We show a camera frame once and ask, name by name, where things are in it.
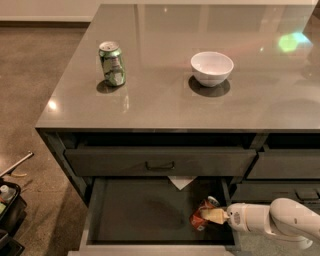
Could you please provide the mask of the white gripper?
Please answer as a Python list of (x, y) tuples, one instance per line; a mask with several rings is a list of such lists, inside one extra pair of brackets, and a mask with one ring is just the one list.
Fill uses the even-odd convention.
[(221, 208), (204, 209), (200, 211), (203, 219), (216, 224), (224, 224), (228, 220), (231, 228), (240, 232), (248, 232), (249, 228), (246, 222), (245, 203), (235, 203), (227, 207), (227, 212)]

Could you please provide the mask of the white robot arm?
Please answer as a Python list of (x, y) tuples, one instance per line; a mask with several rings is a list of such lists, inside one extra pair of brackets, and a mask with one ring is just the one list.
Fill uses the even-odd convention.
[(201, 209), (200, 216), (238, 232), (260, 234), (284, 246), (308, 249), (320, 242), (320, 215), (288, 198), (277, 198), (270, 205), (234, 203), (223, 208)]

